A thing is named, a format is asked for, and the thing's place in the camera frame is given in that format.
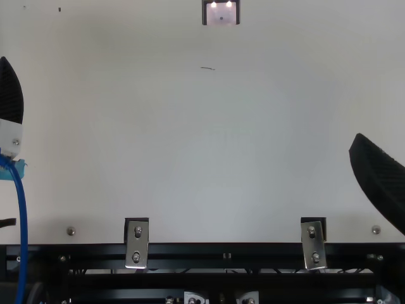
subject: hex bolt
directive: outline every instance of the hex bolt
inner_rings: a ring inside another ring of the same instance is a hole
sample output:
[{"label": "hex bolt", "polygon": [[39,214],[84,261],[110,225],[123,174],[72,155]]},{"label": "hex bolt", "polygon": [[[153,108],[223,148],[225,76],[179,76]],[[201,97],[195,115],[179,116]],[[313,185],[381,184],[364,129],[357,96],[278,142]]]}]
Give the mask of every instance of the hex bolt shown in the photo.
[{"label": "hex bolt", "polygon": [[135,237],[137,239],[139,239],[140,235],[142,234],[142,227],[137,226],[137,227],[135,227],[134,231],[135,231]]},{"label": "hex bolt", "polygon": [[319,260],[320,260],[319,254],[318,254],[317,252],[314,252],[314,253],[312,254],[312,261],[313,261],[315,264],[317,264],[317,263],[319,263]]},{"label": "hex bolt", "polygon": [[67,233],[69,236],[74,236],[75,233],[76,233],[76,229],[75,229],[74,227],[68,227],[68,228],[66,229],[66,233]]},{"label": "hex bolt", "polygon": [[374,225],[371,228],[371,231],[373,231],[374,234],[380,234],[381,233],[381,227],[379,225]]},{"label": "hex bolt", "polygon": [[315,238],[315,228],[313,226],[308,227],[308,233],[311,239]]},{"label": "hex bolt", "polygon": [[134,263],[139,263],[140,260],[140,254],[139,252],[135,252],[134,255],[132,255],[132,260],[134,261]]}]

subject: white backdrop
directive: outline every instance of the white backdrop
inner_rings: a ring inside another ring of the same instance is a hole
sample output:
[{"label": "white backdrop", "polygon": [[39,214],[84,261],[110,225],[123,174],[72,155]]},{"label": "white backdrop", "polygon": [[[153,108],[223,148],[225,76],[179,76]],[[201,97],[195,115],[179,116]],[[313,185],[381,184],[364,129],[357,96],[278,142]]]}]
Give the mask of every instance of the white backdrop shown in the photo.
[{"label": "white backdrop", "polygon": [[199,0],[0,0],[30,243],[120,243],[125,217],[151,242],[295,242],[301,217],[405,240],[348,153],[362,132],[405,163],[405,1],[241,1],[240,25],[205,27]]}]

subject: black textured rubber pad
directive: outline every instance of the black textured rubber pad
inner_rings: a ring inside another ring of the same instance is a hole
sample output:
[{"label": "black textured rubber pad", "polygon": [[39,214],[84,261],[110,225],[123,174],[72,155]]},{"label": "black textured rubber pad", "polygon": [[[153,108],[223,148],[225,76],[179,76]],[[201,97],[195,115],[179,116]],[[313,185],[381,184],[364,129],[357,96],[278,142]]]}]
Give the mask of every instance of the black textured rubber pad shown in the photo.
[{"label": "black textured rubber pad", "polygon": [[5,57],[0,58],[0,118],[23,123],[24,98],[20,81]]},{"label": "black textured rubber pad", "polygon": [[405,234],[405,168],[362,134],[356,135],[349,154],[354,175],[367,198]]}]

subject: silver metal plate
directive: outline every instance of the silver metal plate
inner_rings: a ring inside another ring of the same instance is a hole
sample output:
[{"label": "silver metal plate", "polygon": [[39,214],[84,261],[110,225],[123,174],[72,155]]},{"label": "silver metal plate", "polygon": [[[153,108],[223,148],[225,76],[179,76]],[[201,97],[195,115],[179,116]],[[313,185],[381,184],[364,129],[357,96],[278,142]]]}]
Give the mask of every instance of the silver metal plate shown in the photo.
[{"label": "silver metal plate", "polygon": [[308,270],[326,268],[327,257],[321,222],[301,223],[301,239],[305,268]]},{"label": "silver metal plate", "polygon": [[147,247],[149,245],[149,222],[130,221],[127,231],[127,255],[125,267],[145,269],[147,264]]}]

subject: blue tube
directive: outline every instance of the blue tube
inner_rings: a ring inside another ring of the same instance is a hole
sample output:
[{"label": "blue tube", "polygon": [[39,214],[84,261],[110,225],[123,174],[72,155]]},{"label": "blue tube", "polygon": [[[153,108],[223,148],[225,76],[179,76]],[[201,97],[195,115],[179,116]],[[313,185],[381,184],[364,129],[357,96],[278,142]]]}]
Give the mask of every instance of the blue tube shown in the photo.
[{"label": "blue tube", "polygon": [[27,264],[28,264],[28,219],[27,205],[25,203],[25,194],[23,183],[20,175],[14,164],[3,155],[0,155],[0,166],[8,169],[13,177],[17,190],[18,206],[20,209],[20,234],[21,234],[21,250],[20,250],[20,274],[18,275],[18,289],[15,304],[22,304],[24,300],[25,283],[27,280]]}]

